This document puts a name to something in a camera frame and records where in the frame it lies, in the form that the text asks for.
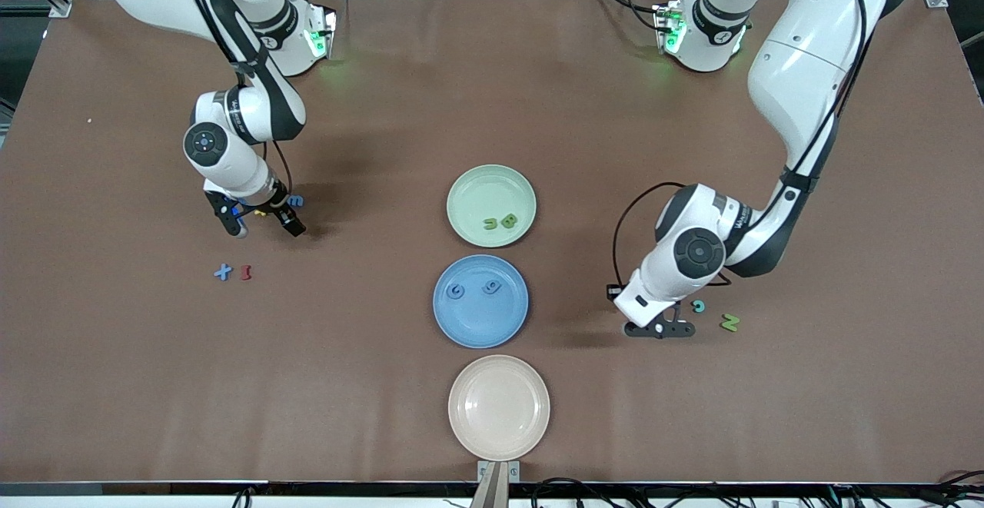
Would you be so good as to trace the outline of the blue plate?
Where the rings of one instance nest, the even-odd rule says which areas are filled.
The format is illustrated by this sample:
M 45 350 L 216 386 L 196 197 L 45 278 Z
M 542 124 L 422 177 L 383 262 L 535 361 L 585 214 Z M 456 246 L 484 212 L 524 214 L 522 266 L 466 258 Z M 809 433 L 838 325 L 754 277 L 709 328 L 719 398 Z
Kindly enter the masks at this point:
M 488 295 L 481 288 L 491 278 L 501 281 L 502 287 Z M 445 290 L 452 283 L 464 286 L 463 298 L 447 297 Z M 458 346 L 493 348 L 512 340 L 523 328 L 530 312 L 530 291 L 510 262 L 474 254 L 458 259 L 440 274 L 432 310 L 440 330 Z

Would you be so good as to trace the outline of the brown table cover sheet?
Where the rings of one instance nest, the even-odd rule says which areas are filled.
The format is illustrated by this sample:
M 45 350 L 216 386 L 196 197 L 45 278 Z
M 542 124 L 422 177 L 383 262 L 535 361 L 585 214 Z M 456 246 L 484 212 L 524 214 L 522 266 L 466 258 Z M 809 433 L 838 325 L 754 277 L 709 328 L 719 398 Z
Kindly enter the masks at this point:
M 447 393 L 479 353 L 431 297 L 475 253 L 445 199 L 481 164 L 537 190 L 494 252 L 531 295 L 499 353 L 551 399 L 524 479 L 984 469 L 984 106 L 946 12 L 879 22 L 776 270 L 644 340 L 605 298 L 613 227 L 669 180 L 766 203 L 785 154 L 747 73 L 785 0 L 707 75 L 609 0 L 334 6 L 340 59 L 294 80 L 296 238 L 227 236 L 185 159 L 194 100 L 234 80 L 210 42 L 107 1 L 49 25 L 0 148 L 0 480 L 473 479 Z

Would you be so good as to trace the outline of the beige plate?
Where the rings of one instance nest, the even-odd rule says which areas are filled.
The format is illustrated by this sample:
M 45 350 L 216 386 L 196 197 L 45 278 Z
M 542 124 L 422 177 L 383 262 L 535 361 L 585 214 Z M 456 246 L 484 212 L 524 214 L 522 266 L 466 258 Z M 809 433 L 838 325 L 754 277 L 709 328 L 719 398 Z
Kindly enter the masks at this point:
M 447 398 L 454 437 L 483 461 L 517 461 L 537 448 L 550 411 L 545 379 L 512 355 L 472 361 L 454 379 Z

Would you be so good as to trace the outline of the green plate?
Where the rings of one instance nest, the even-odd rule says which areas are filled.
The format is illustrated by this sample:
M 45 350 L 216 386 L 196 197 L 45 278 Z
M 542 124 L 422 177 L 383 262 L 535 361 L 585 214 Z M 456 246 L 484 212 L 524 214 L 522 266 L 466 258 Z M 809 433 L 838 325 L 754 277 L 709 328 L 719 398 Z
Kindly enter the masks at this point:
M 517 216 L 512 229 L 501 227 L 507 214 Z M 454 232 L 477 247 L 499 248 L 520 241 L 537 216 L 537 193 L 526 176 L 510 166 L 485 164 L 465 171 L 447 193 L 446 215 Z M 483 229 L 482 221 L 496 218 L 499 227 Z

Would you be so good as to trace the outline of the tan mounting pole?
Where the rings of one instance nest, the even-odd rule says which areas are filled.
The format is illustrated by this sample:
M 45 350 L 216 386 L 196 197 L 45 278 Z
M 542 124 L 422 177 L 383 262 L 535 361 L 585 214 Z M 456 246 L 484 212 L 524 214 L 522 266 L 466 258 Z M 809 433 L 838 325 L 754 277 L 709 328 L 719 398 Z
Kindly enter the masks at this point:
M 508 462 L 486 463 L 470 508 L 507 508 L 509 506 L 510 468 Z

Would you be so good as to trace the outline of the grey metal bracket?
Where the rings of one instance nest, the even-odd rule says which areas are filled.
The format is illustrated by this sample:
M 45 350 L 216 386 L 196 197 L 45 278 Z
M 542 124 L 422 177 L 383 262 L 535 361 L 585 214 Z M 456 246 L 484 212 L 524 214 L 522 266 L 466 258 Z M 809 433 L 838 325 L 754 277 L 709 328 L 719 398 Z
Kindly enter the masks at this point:
M 485 473 L 492 469 L 494 465 L 506 465 L 507 467 L 507 481 L 510 484 L 520 483 L 520 462 L 519 461 L 509 461 L 509 462 L 492 462 L 492 461 L 478 461 L 477 462 L 477 481 L 484 479 Z

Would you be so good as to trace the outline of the black table edge rail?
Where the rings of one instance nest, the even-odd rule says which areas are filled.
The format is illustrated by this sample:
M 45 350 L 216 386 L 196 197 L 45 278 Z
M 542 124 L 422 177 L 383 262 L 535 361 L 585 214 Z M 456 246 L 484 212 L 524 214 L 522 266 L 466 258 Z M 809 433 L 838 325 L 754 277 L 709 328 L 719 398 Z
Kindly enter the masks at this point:
M 250 490 L 251 496 L 382 496 L 382 497 L 464 497 L 477 491 L 472 481 L 0 481 L 5 496 L 74 495 L 232 495 Z M 922 499 L 934 502 L 948 499 L 984 500 L 984 470 L 962 474 L 938 483 L 822 483 L 822 481 L 576 481 L 548 479 L 521 481 L 510 486 L 517 496 L 545 497 L 548 494 L 575 493 L 583 499 L 619 493 L 640 497 L 750 498 L 753 496 L 791 496 L 823 498 L 878 497 Z

